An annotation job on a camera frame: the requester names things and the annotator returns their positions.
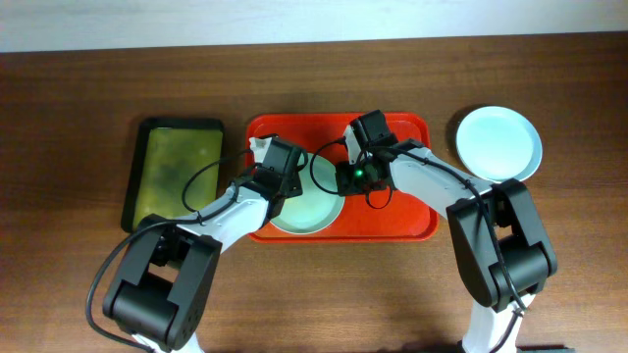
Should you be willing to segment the pale green plate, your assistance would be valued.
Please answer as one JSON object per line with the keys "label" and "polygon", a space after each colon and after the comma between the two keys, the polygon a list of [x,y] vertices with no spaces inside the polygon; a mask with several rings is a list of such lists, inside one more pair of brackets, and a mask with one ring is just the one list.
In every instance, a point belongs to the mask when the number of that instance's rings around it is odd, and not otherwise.
{"label": "pale green plate", "polygon": [[281,213],[271,220],[279,230],[296,235],[318,232],[330,226],[344,205],[344,197],[330,194],[319,188],[310,175],[310,165],[314,162],[313,175],[320,186],[336,192],[336,168],[323,157],[308,154],[307,166],[299,173],[303,193],[285,201]]}

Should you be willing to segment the light blue plate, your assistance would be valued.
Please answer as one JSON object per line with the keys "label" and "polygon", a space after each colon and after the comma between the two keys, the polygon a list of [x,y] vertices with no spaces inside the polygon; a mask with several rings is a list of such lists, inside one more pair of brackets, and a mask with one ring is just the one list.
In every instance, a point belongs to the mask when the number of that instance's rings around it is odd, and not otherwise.
{"label": "light blue plate", "polygon": [[536,128],[520,113],[501,106],[485,106],[466,114],[454,143],[467,170],[494,182],[524,181],[543,160],[543,143]]}

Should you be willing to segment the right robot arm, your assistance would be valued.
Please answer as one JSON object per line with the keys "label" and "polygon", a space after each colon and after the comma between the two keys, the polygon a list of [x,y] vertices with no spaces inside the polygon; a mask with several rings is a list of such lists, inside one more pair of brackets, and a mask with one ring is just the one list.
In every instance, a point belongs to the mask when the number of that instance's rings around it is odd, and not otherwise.
{"label": "right robot arm", "polygon": [[458,273],[473,299],[461,352],[515,352],[531,302],[557,271],[548,233],[526,185],[493,183],[438,159],[421,142],[343,141],[338,166],[344,195],[399,191],[443,216]]}

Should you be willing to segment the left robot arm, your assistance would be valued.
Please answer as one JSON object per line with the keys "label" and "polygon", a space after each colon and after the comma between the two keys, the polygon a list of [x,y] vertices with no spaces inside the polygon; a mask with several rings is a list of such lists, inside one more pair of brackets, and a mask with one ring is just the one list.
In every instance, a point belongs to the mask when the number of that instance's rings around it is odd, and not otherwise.
{"label": "left robot arm", "polygon": [[287,199],[302,193],[299,173],[308,154],[275,135],[249,140],[252,166],[225,193],[189,215],[152,214],[124,239],[97,272],[103,277],[115,256],[122,261],[104,296],[102,311],[124,332],[94,330],[145,352],[198,352],[201,321],[221,253],[277,217]]}

